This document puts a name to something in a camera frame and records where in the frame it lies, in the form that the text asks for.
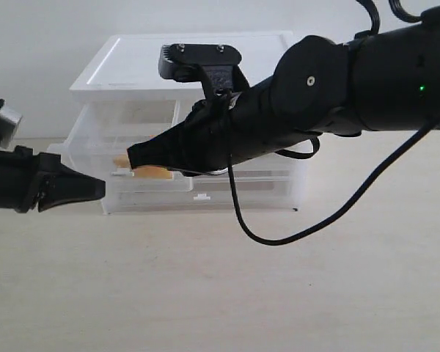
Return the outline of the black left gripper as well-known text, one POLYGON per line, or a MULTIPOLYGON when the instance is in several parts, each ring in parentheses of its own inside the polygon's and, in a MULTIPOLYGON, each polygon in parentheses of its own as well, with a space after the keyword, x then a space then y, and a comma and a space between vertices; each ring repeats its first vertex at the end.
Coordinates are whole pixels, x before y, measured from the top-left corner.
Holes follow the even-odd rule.
POLYGON ((92 202, 105 197, 106 182, 77 172, 55 153, 34 154, 18 145, 12 152, 8 209, 16 213, 38 212, 73 203, 92 202))

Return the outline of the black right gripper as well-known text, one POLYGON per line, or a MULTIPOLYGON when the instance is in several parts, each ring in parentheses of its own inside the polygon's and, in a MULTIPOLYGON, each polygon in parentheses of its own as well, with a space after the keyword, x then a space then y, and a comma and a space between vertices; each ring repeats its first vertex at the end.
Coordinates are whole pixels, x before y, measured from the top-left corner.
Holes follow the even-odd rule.
POLYGON ((127 149, 131 168, 160 166, 185 175, 207 175, 240 164, 242 138, 234 130, 230 102, 196 102, 183 124, 127 149))

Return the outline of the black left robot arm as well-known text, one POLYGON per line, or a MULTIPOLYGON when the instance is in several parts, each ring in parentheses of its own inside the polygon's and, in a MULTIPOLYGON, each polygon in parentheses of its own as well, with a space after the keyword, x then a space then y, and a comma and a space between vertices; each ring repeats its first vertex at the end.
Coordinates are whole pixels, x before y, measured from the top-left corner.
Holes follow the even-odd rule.
POLYGON ((38 212, 104 198, 106 182, 77 172, 61 162, 61 155, 35 154, 17 146, 0 150, 0 209, 38 212))

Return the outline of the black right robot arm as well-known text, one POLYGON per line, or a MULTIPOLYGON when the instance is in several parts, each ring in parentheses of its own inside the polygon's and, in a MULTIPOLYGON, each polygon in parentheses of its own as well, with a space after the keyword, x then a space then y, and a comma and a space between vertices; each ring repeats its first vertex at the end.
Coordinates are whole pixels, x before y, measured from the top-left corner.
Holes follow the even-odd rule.
POLYGON ((307 36, 255 85, 240 62, 230 45, 165 45, 160 76, 199 82, 204 98, 184 121, 129 147, 131 166, 206 175, 282 154, 323 133, 355 137, 421 128, 440 117, 440 5, 422 12, 413 26, 349 43, 307 36))

